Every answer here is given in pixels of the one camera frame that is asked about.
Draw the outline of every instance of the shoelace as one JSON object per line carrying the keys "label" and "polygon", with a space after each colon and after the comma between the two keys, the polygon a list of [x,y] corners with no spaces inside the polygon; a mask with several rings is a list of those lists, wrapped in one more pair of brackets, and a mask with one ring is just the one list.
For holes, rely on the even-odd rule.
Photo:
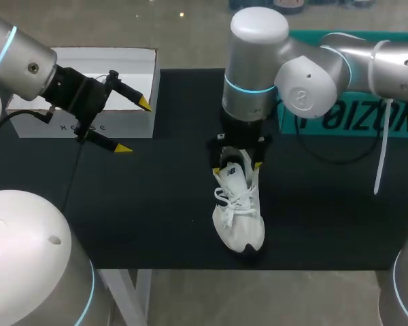
{"label": "shoelace", "polygon": [[[223,222],[226,227],[231,228],[231,226],[233,226],[233,219],[235,215],[246,215],[256,212],[256,209],[252,208],[254,205],[252,203],[252,197],[255,189],[256,186],[253,186],[237,196],[233,196],[229,190],[222,187],[215,189],[216,199],[219,199],[227,204],[223,217]],[[222,197],[221,194],[224,194],[226,197],[228,197],[228,199]]]}

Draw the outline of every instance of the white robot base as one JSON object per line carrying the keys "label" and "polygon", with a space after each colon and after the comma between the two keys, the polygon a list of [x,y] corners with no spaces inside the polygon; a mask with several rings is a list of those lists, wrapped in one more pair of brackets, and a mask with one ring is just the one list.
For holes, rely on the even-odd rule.
{"label": "white robot base", "polygon": [[0,191],[0,326],[106,326],[111,300],[62,213]]}

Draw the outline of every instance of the robotic arm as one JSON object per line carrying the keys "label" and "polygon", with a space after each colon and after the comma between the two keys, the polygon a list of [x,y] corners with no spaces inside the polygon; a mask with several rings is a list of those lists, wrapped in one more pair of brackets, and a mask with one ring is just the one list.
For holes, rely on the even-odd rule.
{"label": "robotic arm", "polygon": [[115,150],[117,143],[90,129],[112,90],[151,111],[142,93],[122,83],[117,72],[110,71],[101,83],[72,68],[63,68],[56,61],[55,51],[0,19],[0,86],[27,101],[41,96],[53,107],[74,115],[78,120],[75,130],[78,141],[92,141]]}
{"label": "robotic arm", "polygon": [[[331,33],[320,46],[311,46],[289,36],[286,18],[275,10],[241,10],[231,21],[223,141],[219,136],[213,148],[219,144],[257,150],[262,122],[275,108],[277,91],[286,108],[302,118],[324,115],[345,91],[408,102],[408,43],[370,43]],[[264,156],[258,152],[256,162]],[[216,157],[211,158],[213,167]]]}

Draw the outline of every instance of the white cable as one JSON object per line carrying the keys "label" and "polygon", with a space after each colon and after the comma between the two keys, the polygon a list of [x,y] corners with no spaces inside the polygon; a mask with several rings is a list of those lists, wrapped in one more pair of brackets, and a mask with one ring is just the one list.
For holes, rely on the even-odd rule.
{"label": "white cable", "polygon": [[375,188],[373,193],[376,195],[379,191],[379,185],[381,184],[382,170],[384,169],[384,161],[386,159],[387,152],[387,140],[388,140],[388,124],[390,123],[390,112],[392,110],[393,100],[386,100],[386,117],[384,119],[384,133],[382,134],[382,146],[381,155],[379,156],[378,171],[376,172]]}
{"label": "white cable", "polygon": [[[376,93],[375,84],[373,83],[373,63],[375,62],[376,53],[378,53],[379,49],[381,49],[383,44],[388,43],[388,42],[390,41],[383,40],[383,41],[379,41],[376,44],[376,46],[373,48],[373,51],[370,55],[369,66],[367,69],[367,81],[369,82],[370,91],[373,95],[378,96],[378,97],[379,95]],[[386,103],[387,103],[386,117],[384,119],[384,132],[382,133],[381,154],[379,156],[379,164],[378,164],[378,170],[376,172],[375,187],[373,189],[373,193],[375,195],[379,191],[379,185],[381,184],[382,170],[384,169],[384,161],[386,159],[387,140],[388,140],[388,124],[390,123],[390,112],[391,112],[393,100],[392,99],[386,100]]]}

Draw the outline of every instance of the black table mat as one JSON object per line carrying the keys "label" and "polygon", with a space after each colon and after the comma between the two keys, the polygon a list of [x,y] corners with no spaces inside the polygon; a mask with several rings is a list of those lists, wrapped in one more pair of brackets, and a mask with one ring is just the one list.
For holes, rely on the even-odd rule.
{"label": "black table mat", "polygon": [[[10,98],[1,89],[0,96],[2,103]],[[0,128],[0,190],[32,192],[62,209],[78,146],[73,139],[20,139],[12,123],[7,122]]]}
{"label": "black table mat", "polygon": [[[66,216],[98,268],[383,270],[408,237],[408,139],[390,139],[379,195],[379,147],[350,166],[324,165],[279,135],[260,172],[266,244],[240,259],[211,220],[215,182],[205,142],[220,132],[223,70],[164,70],[154,139],[124,139],[131,155],[83,147]],[[372,139],[306,137],[330,158]]]}

